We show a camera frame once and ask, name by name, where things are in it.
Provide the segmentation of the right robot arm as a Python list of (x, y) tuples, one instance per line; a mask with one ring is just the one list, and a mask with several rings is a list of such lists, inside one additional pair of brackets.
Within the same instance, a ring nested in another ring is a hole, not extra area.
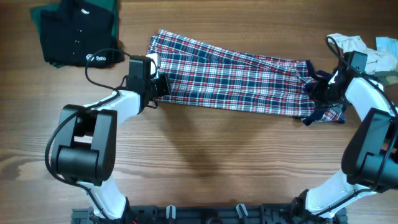
[(361, 124), (343, 153), (341, 169), (291, 202), (289, 215), (301, 223), (333, 218), (363, 197), (397, 188), (397, 107), (365, 74), (367, 57), (347, 52), (339, 57), (334, 75), (319, 71), (316, 84), (307, 87), (317, 109), (305, 124), (327, 109), (344, 110), (346, 104), (354, 107)]

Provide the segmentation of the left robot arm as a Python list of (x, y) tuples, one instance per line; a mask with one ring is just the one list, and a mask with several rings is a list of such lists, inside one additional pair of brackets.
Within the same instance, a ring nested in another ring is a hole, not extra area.
[(45, 149), (45, 163), (57, 180), (82, 189), (89, 197), (86, 222), (127, 223), (133, 219), (128, 199), (112, 176), (117, 128), (145, 108), (156, 108), (158, 97), (169, 95), (169, 79), (159, 67), (156, 53), (133, 55), (128, 75), (111, 95), (62, 109)]

